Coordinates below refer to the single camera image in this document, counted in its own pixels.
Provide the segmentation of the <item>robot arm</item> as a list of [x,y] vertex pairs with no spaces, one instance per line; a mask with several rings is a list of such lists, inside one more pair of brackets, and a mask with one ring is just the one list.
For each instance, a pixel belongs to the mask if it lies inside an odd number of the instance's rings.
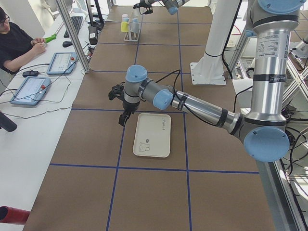
[[291,32],[299,25],[302,0],[250,0],[245,27],[257,36],[257,58],[244,115],[235,99],[234,82],[223,73],[222,52],[232,31],[241,1],[221,0],[207,38],[205,53],[188,73],[175,70],[159,79],[141,65],[131,65],[124,81],[114,84],[108,97],[120,106],[119,123],[136,136],[141,113],[190,115],[191,144],[201,141],[212,153],[241,151],[255,160],[273,162],[290,146],[285,133],[282,99],[287,80]]
[[[170,15],[174,15],[178,12],[178,8],[186,4],[190,0],[162,0],[163,6],[167,9]],[[158,0],[141,0],[139,3],[133,6],[134,10],[139,10],[141,15],[153,13],[152,5],[158,2]]]

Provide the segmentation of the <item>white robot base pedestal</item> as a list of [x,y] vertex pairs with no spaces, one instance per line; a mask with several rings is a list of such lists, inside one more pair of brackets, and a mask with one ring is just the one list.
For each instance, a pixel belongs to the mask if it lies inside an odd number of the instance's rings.
[[190,63],[194,85],[225,85],[223,52],[229,41],[235,19],[241,6],[240,0],[218,0],[203,57]]

